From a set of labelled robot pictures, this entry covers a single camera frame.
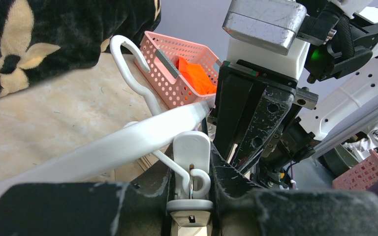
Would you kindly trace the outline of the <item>white clothespin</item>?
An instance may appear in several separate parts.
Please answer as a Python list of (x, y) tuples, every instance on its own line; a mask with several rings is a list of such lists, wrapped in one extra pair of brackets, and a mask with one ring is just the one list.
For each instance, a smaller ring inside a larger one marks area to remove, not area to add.
[(206, 227), (213, 209), (209, 200), (210, 138), (200, 131), (186, 131), (174, 138), (172, 147), (175, 197), (166, 210), (180, 227)]

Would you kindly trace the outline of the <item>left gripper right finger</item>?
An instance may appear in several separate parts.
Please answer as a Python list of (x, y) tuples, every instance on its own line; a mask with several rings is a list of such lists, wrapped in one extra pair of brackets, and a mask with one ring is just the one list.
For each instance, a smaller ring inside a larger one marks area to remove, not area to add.
[(213, 236), (378, 236), (378, 197), (371, 192), (261, 188), (215, 147), (210, 158)]

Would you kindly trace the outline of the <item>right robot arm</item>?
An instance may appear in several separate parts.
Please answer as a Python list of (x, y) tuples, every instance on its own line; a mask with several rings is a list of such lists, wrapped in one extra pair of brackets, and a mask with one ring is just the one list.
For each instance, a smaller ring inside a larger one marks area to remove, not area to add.
[(378, 6), (368, 0), (234, 0), (220, 66), (214, 146), (262, 187), (315, 154), (378, 96)]

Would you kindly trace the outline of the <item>white clip hanger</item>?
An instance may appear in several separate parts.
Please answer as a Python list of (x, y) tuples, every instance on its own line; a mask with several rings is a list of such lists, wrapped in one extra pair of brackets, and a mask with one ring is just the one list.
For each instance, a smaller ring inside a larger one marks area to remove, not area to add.
[(140, 122), (130, 122), (115, 133), (0, 181), (0, 197), (16, 184), (83, 180), (149, 153), (170, 168), (173, 164), (174, 138), (186, 131), (196, 131), (196, 126), (213, 107), (214, 98), (162, 112), (155, 95), (139, 84), (130, 72), (121, 47), (132, 52), (144, 71), (149, 72), (149, 66), (131, 40), (122, 35), (112, 37), (111, 54), (120, 74), (133, 91), (144, 97), (152, 116)]

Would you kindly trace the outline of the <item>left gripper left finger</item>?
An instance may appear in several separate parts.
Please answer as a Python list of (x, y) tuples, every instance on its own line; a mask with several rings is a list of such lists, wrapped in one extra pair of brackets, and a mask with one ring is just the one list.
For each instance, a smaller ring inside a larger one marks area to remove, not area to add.
[(0, 236), (165, 236), (174, 184), (161, 162), (130, 183), (18, 184), (0, 197)]

